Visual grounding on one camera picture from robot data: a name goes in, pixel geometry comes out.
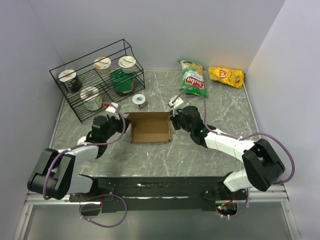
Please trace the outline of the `brown cardboard box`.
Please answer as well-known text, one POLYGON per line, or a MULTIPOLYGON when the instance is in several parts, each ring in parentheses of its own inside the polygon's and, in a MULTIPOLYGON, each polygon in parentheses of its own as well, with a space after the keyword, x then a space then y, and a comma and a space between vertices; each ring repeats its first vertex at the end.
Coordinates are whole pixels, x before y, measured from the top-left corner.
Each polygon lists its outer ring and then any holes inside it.
POLYGON ((132 144, 169 143, 171 141, 168 112, 128 112, 132 144))

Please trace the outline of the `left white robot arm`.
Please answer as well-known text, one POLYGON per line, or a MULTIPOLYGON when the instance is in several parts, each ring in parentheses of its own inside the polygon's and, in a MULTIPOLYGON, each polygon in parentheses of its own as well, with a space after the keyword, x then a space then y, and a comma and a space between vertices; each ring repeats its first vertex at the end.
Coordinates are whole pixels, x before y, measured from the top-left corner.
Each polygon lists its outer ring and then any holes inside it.
POLYGON ((91 131, 84 143, 72 148, 55 150, 46 148, 27 182, 27 189, 42 194, 45 200, 61 200, 68 194, 82 195, 87 201, 94 201, 99 195, 98 179, 88 175, 73 175, 76 164, 100 158, 108 145, 116 141, 108 140, 116 133, 121 138, 131 120, 119 115, 99 115, 93 119, 91 131))

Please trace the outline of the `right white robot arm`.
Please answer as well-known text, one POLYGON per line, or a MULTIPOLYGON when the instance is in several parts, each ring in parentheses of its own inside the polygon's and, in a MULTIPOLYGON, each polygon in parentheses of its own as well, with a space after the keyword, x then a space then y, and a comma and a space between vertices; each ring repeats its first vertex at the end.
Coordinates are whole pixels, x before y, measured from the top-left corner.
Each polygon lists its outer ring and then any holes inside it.
POLYGON ((256 188, 265 192, 286 170, 267 140, 240 140, 225 136, 213 126, 206 127, 195 106, 171 110, 169 119, 176 131, 188 132, 195 144, 220 151, 243 163, 243 170, 228 173, 219 183, 218 193, 223 199, 230 199, 242 189, 256 188))

